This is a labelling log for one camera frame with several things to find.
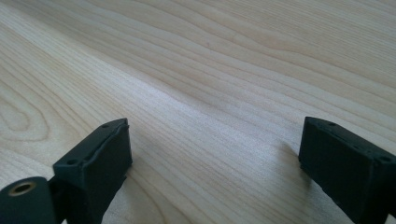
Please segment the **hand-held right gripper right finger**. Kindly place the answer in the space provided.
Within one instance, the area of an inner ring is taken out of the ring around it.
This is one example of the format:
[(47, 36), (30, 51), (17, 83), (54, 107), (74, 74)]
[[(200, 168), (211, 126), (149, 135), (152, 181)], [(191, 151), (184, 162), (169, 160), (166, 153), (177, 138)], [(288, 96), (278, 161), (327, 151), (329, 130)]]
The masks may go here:
[(307, 117), (298, 159), (354, 223), (396, 217), (396, 155), (336, 123)]

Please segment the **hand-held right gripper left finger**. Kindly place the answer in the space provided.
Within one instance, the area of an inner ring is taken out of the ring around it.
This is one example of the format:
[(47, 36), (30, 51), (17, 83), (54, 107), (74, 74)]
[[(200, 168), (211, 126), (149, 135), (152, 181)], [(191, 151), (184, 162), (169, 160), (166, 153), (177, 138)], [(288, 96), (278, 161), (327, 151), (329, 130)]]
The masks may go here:
[(128, 120), (100, 125), (53, 164), (57, 220), (101, 224), (132, 163)]

